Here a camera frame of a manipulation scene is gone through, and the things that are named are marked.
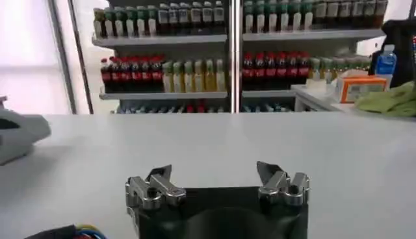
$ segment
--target label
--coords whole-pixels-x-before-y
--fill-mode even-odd
[[[265,15],[257,15],[257,33],[265,31]]]
[[[268,31],[275,32],[277,24],[278,24],[278,15],[270,14],[268,17]]]
[[[181,93],[181,75],[174,75],[174,92]]]
[[[197,92],[204,91],[203,78],[202,78],[202,75],[199,73],[195,73],[195,91]]]
[[[302,21],[302,15],[301,13],[295,13],[293,15],[293,30],[299,31],[300,30],[300,22]]]
[[[165,92],[172,92],[172,78],[171,75],[163,75],[163,87]]]
[[[137,20],[137,29],[138,29],[138,36],[142,37],[146,35],[146,28],[144,26],[144,20],[138,19]]]
[[[120,20],[116,20],[116,32],[117,32],[118,37],[121,37],[124,35],[123,22]]]
[[[213,9],[212,8],[203,8],[202,9],[202,20],[204,22],[213,21]]]
[[[169,9],[169,23],[176,24],[178,23],[177,10]]]
[[[315,9],[315,17],[316,18],[325,18],[326,17],[326,3],[319,3]]]
[[[158,19],[160,24],[168,24],[169,22],[169,13],[167,10],[159,10],[158,13]]]
[[[190,19],[193,23],[200,23],[201,22],[201,9],[199,8],[192,8],[190,10]]]
[[[287,31],[288,26],[289,26],[289,15],[287,13],[284,13],[281,15],[281,23],[280,23],[281,31]]]
[[[219,92],[226,91],[226,80],[224,78],[224,73],[216,74],[216,87],[218,88]]]
[[[179,22],[180,23],[189,22],[189,13],[187,9],[179,9]]]
[[[149,33],[150,36],[156,36],[156,20],[155,19],[149,19]]]
[[[352,16],[359,17],[363,15],[364,1],[356,1],[352,4]]]
[[[128,37],[134,37],[135,36],[135,26],[133,23],[133,20],[127,20],[126,23],[127,25],[127,35]]]
[[[223,8],[214,8],[214,21],[224,21]]]
[[[387,1],[382,1],[382,0],[377,1],[376,15],[384,16],[386,10],[387,10]]]
[[[96,33],[96,38],[103,37],[103,29],[101,28],[100,21],[94,21],[94,32]]]
[[[365,2],[364,16],[373,16],[376,11],[376,1],[370,0]]]
[[[338,8],[339,8],[339,3],[328,4],[328,13],[326,14],[326,16],[328,18],[336,18],[338,16]]]
[[[351,2],[341,3],[339,5],[339,16],[342,18],[347,18],[351,15]]]
[[[109,38],[114,38],[114,31],[112,29],[112,22],[109,20],[105,20],[105,30],[107,32],[107,36]]]
[[[192,75],[185,74],[185,92],[193,92]]]
[[[246,15],[246,33],[253,33],[253,15]]]
[[[313,22],[313,13],[308,12],[305,14],[305,30],[310,30]]]

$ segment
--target blue bottle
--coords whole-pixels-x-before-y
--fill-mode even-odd
[[[383,53],[377,59],[375,74],[387,79],[386,90],[390,89],[391,79],[396,69],[397,56],[393,53],[394,50],[394,45],[384,46]]]

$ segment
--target black object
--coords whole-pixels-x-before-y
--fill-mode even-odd
[[[383,53],[384,46],[395,45],[397,56],[396,70],[390,87],[400,86],[416,77],[415,59],[413,56],[413,37],[416,36],[416,19],[389,20],[384,23],[382,30],[386,34],[382,50],[372,56],[369,75],[374,75],[378,57]]]
[[[77,229],[74,225],[43,231],[25,239],[73,239]]]

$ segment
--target gray device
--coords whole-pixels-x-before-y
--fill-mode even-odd
[[[0,107],[0,166],[30,152],[51,128],[39,115],[21,115]]]

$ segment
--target bottle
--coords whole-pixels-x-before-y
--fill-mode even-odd
[[[104,10],[105,12],[105,32],[107,33],[107,37],[108,38],[114,38],[117,36],[116,33],[116,26],[115,26],[115,17],[114,17],[114,12],[111,8],[107,7]]]
[[[351,18],[353,27],[364,27],[364,0],[354,0],[352,2]]]
[[[384,14],[387,10],[387,4],[387,0],[377,0],[375,20],[373,25],[374,28],[382,27],[384,21]]]
[[[313,0],[302,1],[302,19],[304,20],[304,30],[311,30],[313,23]]]
[[[339,0],[328,0],[326,23],[328,28],[336,28],[339,11]]]
[[[276,32],[277,31],[277,24],[278,24],[278,15],[276,12],[277,8],[277,1],[276,0],[269,0],[266,9],[268,12],[268,31],[269,32]]]
[[[96,38],[106,38],[107,33],[105,32],[105,13],[104,10],[94,8],[94,32]]]
[[[179,5],[176,3],[170,3],[169,28],[172,36],[179,32]]]
[[[214,8],[214,32],[217,34],[225,33],[226,23],[224,21],[224,7],[221,1],[215,1]]]
[[[131,80],[133,90],[136,92],[141,91],[142,88],[142,72],[138,57],[133,57],[131,63]]]
[[[210,33],[213,29],[213,5],[206,1],[203,3],[202,8],[202,21],[204,26],[204,32]]]
[[[338,14],[338,24],[342,27],[346,27],[351,22],[351,10],[352,3],[351,0],[342,0],[339,3],[339,14]]]
[[[137,35],[138,37],[145,37],[146,35],[146,8],[144,6],[137,6]]]
[[[194,34],[201,34],[202,32],[202,4],[199,2],[192,3],[190,10],[190,19],[192,22],[192,32]]]
[[[219,92],[226,92],[226,75],[224,73],[224,65],[221,59],[216,60],[216,87]]]
[[[101,59],[101,78],[104,83],[104,89],[106,93],[113,92],[112,90],[112,82],[111,82],[111,73],[109,69],[109,65],[107,64],[107,59]]]
[[[291,0],[289,5],[289,26],[292,26],[294,31],[300,30],[300,23],[302,22],[300,6],[300,0]]]
[[[148,6],[148,32],[150,36],[157,35],[157,9],[156,6]]]
[[[391,79],[396,70],[397,56],[394,54],[394,45],[385,45],[383,53],[378,56],[375,74],[387,79],[386,88],[390,89]]]
[[[174,92],[185,93],[185,84],[183,82],[182,62],[174,63]]]
[[[327,0],[318,0],[315,5],[315,18],[314,24],[317,25],[318,28],[325,28],[325,21],[326,21],[326,9],[328,8]]]
[[[216,80],[214,72],[214,62],[209,59],[207,60],[207,69],[205,71],[205,90],[207,92],[216,91]]]
[[[203,74],[202,60],[195,61],[195,91],[204,92],[205,91],[205,79]]]
[[[364,26],[372,27],[376,20],[376,0],[366,0],[364,4]]]
[[[169,6],[161,3],[158,10],[159,32],[160,35],[169,35]]]
[[[254,15],[253,2],[247,1],[244,3],[244,29],[245,33],[253,33]]]
[[[181,34],[187,35],[190,33],[190,5],[180,3],[179,9],[179,25],[181,27]]]
[[[174,78],[172,75],[172,62],[166,62],[163,68],[163,88],[165,92],[174,92]]]
[[[127,20],[125,16],[124,8],[120,6],[116,6],[114,8],[116,11],[116,32],[117,37],[124,37],[127,36],[127,26],[125,24],[125,21]]]
[[[264,53],[258,53],[255,56],[254,68],[255,68],[255,71],[254,71],[253,85],[255,89],[261,89],[264,87],[265,74],[266,74]]]
[[[126,7],[125,10],[127,12],[127,20],[125,22],[127,26],[127,36],[134,38],[137,35],[137,11],[131,6]]]
[[[185,92],[195,92],[194,69],[190,60],[185,62]]]
[[[253,77],[254,77],[254,61],[251,53],[244,55],[244,61],[242,63],[242,89],[251,90]]]
[[[280,7],[280,31],[284,32],[289,30],[289,0],[281,0]]]

